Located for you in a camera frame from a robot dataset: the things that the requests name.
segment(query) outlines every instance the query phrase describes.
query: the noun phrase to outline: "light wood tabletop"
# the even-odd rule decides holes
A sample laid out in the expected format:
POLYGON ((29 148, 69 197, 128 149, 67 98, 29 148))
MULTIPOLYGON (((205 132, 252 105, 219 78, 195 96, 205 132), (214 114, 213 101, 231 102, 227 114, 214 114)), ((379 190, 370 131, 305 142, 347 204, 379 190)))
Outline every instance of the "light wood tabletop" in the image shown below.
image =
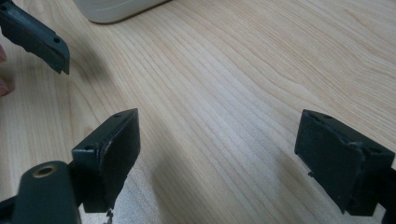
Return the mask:
MULTIPOLYGON (((114 223, 377 223, 342 215, 293 150, 303 109, 396 149, 394 0, 174 0, 87 21, 16 0, 68 45, 70 75, 4 37, 0 200, 109 116, 138 108, 141 153, 114 223)), ((81 214, 83 223, 106 215, 81 214)))

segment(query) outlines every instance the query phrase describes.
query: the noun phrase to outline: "white object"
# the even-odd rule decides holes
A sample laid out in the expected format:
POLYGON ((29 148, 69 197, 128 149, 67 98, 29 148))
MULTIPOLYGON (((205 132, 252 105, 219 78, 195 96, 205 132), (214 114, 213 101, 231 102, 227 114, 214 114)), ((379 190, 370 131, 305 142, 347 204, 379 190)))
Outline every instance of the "white object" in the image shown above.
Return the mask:
POLYGON ((121 21, 169 0, 74 0, 89 21, 110 23, 121 21))

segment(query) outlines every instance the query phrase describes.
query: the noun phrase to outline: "round hole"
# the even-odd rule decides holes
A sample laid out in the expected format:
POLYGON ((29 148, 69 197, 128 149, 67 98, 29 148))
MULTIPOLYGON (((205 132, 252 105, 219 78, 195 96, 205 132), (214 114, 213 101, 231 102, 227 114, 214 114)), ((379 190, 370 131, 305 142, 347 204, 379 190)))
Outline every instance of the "round hole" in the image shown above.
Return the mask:
POLYGON ((378 149, 378 148, 375 148, 375 147, 370 147, 369 149, 370 149, 370 151, 372 151, 374 153, 381 153, 382 152, 381 149, 378 149))
POLYGON ((33 173, 33 177, 35 178, 42 178, 49 175, 52 175, 56 171, 56 166, 48 165, 44 167, 40 167, 39 169, 35 170, 33 173))
POLYGON ((94 143, 94 144, 89 144, 89 145, 85 146, 84 149, 85 149, 85 150, 96 149, 97 146, 98 146, 98 145, 97 145, 96 143, 94 143))

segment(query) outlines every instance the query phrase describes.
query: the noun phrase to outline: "white plastic container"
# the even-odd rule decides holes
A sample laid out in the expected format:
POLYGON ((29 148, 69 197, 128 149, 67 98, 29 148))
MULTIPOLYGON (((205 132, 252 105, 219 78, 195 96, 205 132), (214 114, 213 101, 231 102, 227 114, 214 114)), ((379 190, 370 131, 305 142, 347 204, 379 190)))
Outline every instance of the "white plastic container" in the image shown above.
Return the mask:
POLYGON ((169 0, 74 0, 82 15, 89 21, 99 23, 121 21, 167 1, 169 0))

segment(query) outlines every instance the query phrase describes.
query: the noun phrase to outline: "wood grain surface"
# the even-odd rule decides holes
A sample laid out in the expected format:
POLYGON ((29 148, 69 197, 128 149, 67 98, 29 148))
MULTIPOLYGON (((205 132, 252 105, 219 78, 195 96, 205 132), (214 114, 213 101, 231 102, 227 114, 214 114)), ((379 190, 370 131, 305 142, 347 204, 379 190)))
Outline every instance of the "wood grain surface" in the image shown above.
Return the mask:
MULTIPOLYGON (((68 44, 70 76, 0 43, 0 200, 138 108, 141 154, 114 223, 377 223, 342 215, 293 153, 303 109, 396 148, 394 0, 174 0, 110 25, 16 0, 68 44)), ((83 223, 106 216, 81 214, 83 223)))

